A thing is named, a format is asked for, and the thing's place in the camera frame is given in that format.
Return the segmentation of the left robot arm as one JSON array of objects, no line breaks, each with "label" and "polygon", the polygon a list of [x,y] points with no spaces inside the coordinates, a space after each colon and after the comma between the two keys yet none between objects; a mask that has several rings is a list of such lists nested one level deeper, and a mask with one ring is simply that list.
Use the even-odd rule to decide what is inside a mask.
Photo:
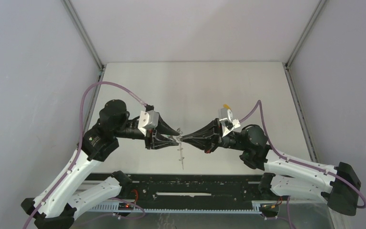
[{"label": "left robot arm", "polygon": [[67,166],[39,196],[24,199],[21,207],[39,229],[68,229],[104,200],[130,196],[132,180],[122,171],[77,193],[87,176],[119,147],[119,139],[142,140],[146,149],[156,150],[176,146],[173,137],[177,135],[151,105],[131,119],[124,101],[110,100],[100,110],[97,123],[83,135]]}]

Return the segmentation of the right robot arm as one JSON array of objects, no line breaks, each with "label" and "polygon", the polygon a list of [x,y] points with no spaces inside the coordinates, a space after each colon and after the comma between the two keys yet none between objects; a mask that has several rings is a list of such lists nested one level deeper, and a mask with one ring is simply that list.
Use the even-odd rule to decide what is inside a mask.
[{"label": "right robot arm", "polygon": [[247,167],[264,172],[258,186],[263,199],[276,195],[320,200],[347,216],[355,216],[359,208],[361,181],[351,165],[319,164],[273,149],[259,125],[247,125],[237,132],[215,119],[181,140],[207,154],[219,147],[241,151],[239,158]]}]

